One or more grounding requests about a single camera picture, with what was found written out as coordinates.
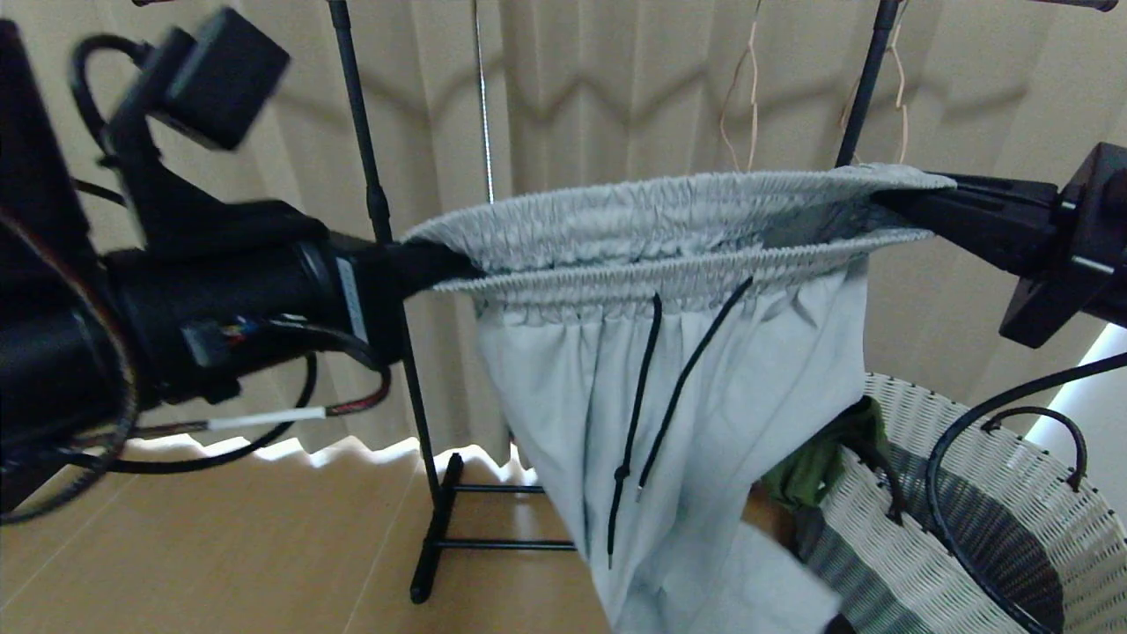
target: black basket handle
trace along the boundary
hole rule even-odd
[[[994,414],[988,421],[983,423],[982,429],[983,431],[990,434],[1001,428],[1002,421],[1005,419],[1020,414],[1038,414],[1041,417],[1048,417],[1068,429],[1068,434],[1072,435],[1072,439],[1076,444],[1076,470],[1073,471],[1072,475],[1070,475],[1065,482],[1074,492],[1079,492],[1080,481],[1084,480],[1084,475],[1088,473],[1088,443],[1084,441],[1084,435],[1080,432],[1080,427],[1068,417],[1065,417],[1056,410],[1049,410],[1048,408],[1026,405],[1022,408],[1011,408],[1010,410]]]
[[[850,452],[857,454],[857,457],[861,459],[862,463],[870,470],[880,470],[885,472],[885,476],[888,477],[888,489],[893,494],[893,503],[888,507],[888,519],[893,520],[899,526],[904,526],[904,511],[907,509],[907,499],[904,497],[904,488],[900,486],[900,476],[893,468],[893,465],[888,462],[888,458],[884,454],[877,452],[877,447],[871,443],[866,443],[857,439],[845,439],[842,440],[842,446],[844,446]]]

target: green clothing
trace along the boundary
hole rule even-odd
[[[841,477],[842,445],[858,443],[888,456],[888,438],[880,405],[868,396],[837,416],[828,426],[772,467],[761,480],[772,500],[790,511],[817,507]]]

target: beige curtain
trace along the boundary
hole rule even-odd
[[[203,150],[168,131],[159,142],[187,178],[228,198],[275,196],[336,230],[371,236],[363,177],[328,9],[320,0],[241,0],[243,15],[293,62],[277,96],[234,153]],[[469,0],[352,0],[380,173],[397,232],[486,199],[478,69]],[[159,41],[219,6],[178,0],[6,0],[24,29],[63,152],[76,176],[114,185],[94,167],[65,87],[79,37],[108,30]],[[595,182],[731,169],[718,134],[721,100],[746,44],[752,0],[482,0],[481,44],[498,198]],[[760,12],[757,169],[824,169],[860,70],[876,0],[765,0]],[[1098,140],[1127,143],[1127,8],[1111,14],[1029,1],[912,2],[899,50],[911,113],[907,162],[924,169],[1064,182]],[[92,64],[104,107],[132,70]],[[899,143],[897,86],[886,64],[859,148],[890,161]],[[746,155],[748,73],[729,105]],[[126,214],[85,200],[101,248],[135,242]],[[1075,364],[1100,330],[1076,319],[1040,351],[996,336],[1013,278],[941,240],[875,257],[867,336],[872,370],[959,401],[978,401]],[[507,455],[496,396],[473,343],[467,301],[409,302],[423,391],[438,449],[479,444]],[[319,402],[358,395],[371,378],[345,358],[321,363]],[[310,423],[307,450],[347,435],[382,447],[412,434],[400,379],[372,413]],[[246,382],[224,413],[285,407],[300,365]],[[166,408],[165,421],[205,405]]]

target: woven basket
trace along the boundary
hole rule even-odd
[[[819,509],[797,518],[798,554],[842,598],[861,634],[1022,632],[930,533],[928,456],[967,408],[872,375],[907,515],[888,519],[884,476],[846,452],[845,475]],[[978,427],[948,452],[938,490],[944,517],[977,570],[1055,632],[1127,632],[1124,529],[1086,481],[1006,429]]]

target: garment rack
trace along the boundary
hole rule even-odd
[[[896,11],[900,0],[881,0],[877,9],[877,19],[873,24],[872,39],[869,44],[869,53],[864,60],[861,78],[858,82],[857,96],[850,110],[849,123],[842,139],[841,151],[837,154],[837,166],[849,164],[853,152],[857,149],[858,137],[864,117],[872,99],[873,87],[877,82],[877,74],[880,72],[880,64],[884,60],[885,48],[888,37],[896,21]],[[380,185],[380,176],[375,166],[375,151],[372,145],[372,133],[367,123],[367,111],[364,107],[364,93],[361,87],[360,69],[356,62],[356,50],[353,45],[352,24],[348,17],[347,0],[328,0],[329,11],[332,19],[332,28],[336,33],[337,46],[340,50],[340,65],[344,71],[345,87],[348,91],[348,107],[352,111],[353,125],[356,130],[356,142],[360,149],[361,162],[364,167],[364,180],[366,184],[366,197],[369,217],[372,221],[372,229],[376,239],[388,243],[392,240],[391,216],[388,198]],[[479,25],[474,24],[476,35],[479,36]],[[481,64],[480,41],[478,42],[478,64]],[[479,97],[482,108],[482,134],[488,144],[488,127],[485,123],[485,77],[479,73],[481,90]],[[492,178],[489,180],[490,202],[492,198]],[[410,598],[415,604],[423,604],[431,597],[434,588],[435,575],[438,572],[438,561],[445,550],[471,550],[471,551],[575,551],[575,545],[567,541],[551,539],[482,539],[451,537],[447,534],[450,520],[454,514],[454,502],[459,493],[472,494],[543,494],[541,486],[523,486],[507,484],[463,484],[461,482],[464,463],[461,455],[453,454],[446,464],[446,472],[442,482],[438,481],[438,471],[434,461],[434,448],[431,445],[431,430],[426,419],[426,411],[423,405],[423,390],[419,385],[418,369],[415,364],[415,355],[411,350],[410,330],[407,325],[407,312],[402,304],[399,306],[399,320],[402,324],[403,342],[403,374],[407,379],[407,392],[410,398],[411,411],[415,416],[415,427],[419,438],[419,452],[423,458],[423,466],[426,471],[427,489],[431,493],[433,504],[431,525],[426,536],[423,538],[423,547],[419,553],[418,564],[415,568],[415,575],[411,579]]]

